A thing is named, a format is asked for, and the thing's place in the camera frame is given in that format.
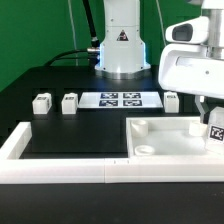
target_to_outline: green wall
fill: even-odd
[[[158,64],[163,42],[156,0],[141,0],[141,37],[147,59]],[[99,39],[104,38],[103,0],[90,0]],[[90,46],[82,0],[73,0],[78,48]],[[197,17],[200,8],[184,0],[160,0],[164,27]],[[67,0],[0,0],[0,91],[27,69],[73,49]]]

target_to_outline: small white cube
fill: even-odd
[[[166,113],[179,113],[179,98],[177,93],[164,93],[164,108]]]
[[[210,113],[205,148],[210,152],[224,155],[224,108],[222,107],[216,107]]]
[[[38,94],[32,104],[34,114],[47,114],[52,106],[51,94]]]
[[[75,93],[65,94],[61,106],[62,114],[76,114],[78,108],[78,95]]]

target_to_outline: black table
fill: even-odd
[[[61,114],[65,93],[78,93],[80,99],[82,92],[111,91],[163,95],[156,67],[150,76],[128,81],[95,77],[87,67],[32,68],[0,94],[0,145],[20,121],[30,121],[33,138],[21,159],[127,157],[126,117],[177,116],[163,109],[79,109],[74,116]],[[32,100],[45,92],[52,94],[52,109],[46,116],[33,115]],[[198,115],[193,100],[180,95],[178,116]],[[70,141],[73,136],[79,140]],[[0,185],[1,224],[221,224],[223,206],[223,183]]]

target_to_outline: white tray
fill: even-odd
[[[148,123],[148,134],[144,137],[133,137],[131,123],[139,120]],[[135,149],[141,145],[154,149],[154,153],[150,156],[206,155],[204,149],[206,136],[194,137],[189,134],[192,121],[200,120],[198,117],[128,118],[129,157],[136,156]]]

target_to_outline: white base frame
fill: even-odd
[[[134,155],[130,151],[133,119],[136,118],[127,118],[129,158],[118,159],[19,160],[32,137],[30,123],[21,122],[0,149],[0,184],[224,181],[224,156],[221,155]],[[160,122],[170,119],[176,124],[181,119],[199,120],[147,119],[160,119]]]

